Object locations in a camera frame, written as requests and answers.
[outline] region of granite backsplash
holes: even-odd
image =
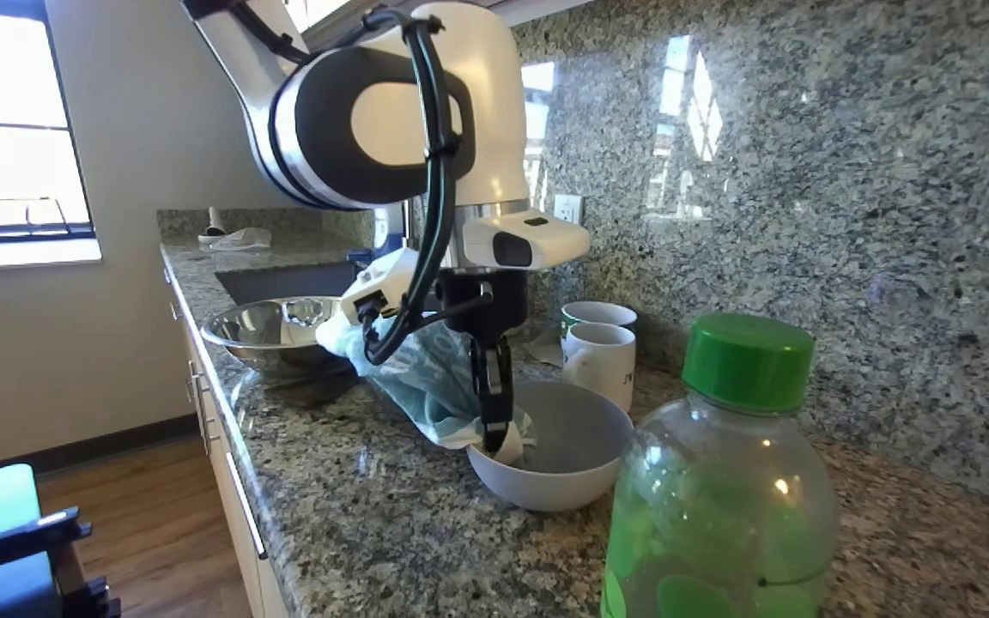
[[[809,425],[989,496],[989,3],[592,0],[519,27],[528,170],[592,250],[537,287],[818,334]]]

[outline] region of green bottle cap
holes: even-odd
[[[713,314],[692,324],[684,384],[748,417],[796,417],[812,336],[765,316]]]

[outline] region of outlet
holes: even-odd
[[[552,216],[581,227],[583,224],[583,197],[555,194]]]

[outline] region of wooden floor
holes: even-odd
[[[196,435],[40,474],[45,512],[83,506],[89,578],[108,578],[125,618],[246,618],[209,456]]]

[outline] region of green plastic bottle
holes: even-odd
[[[812,336],[717,314],[686,336],[686,399],[629,451],[605,552],[605,618],[820,612],[836,501],[796,425]]]

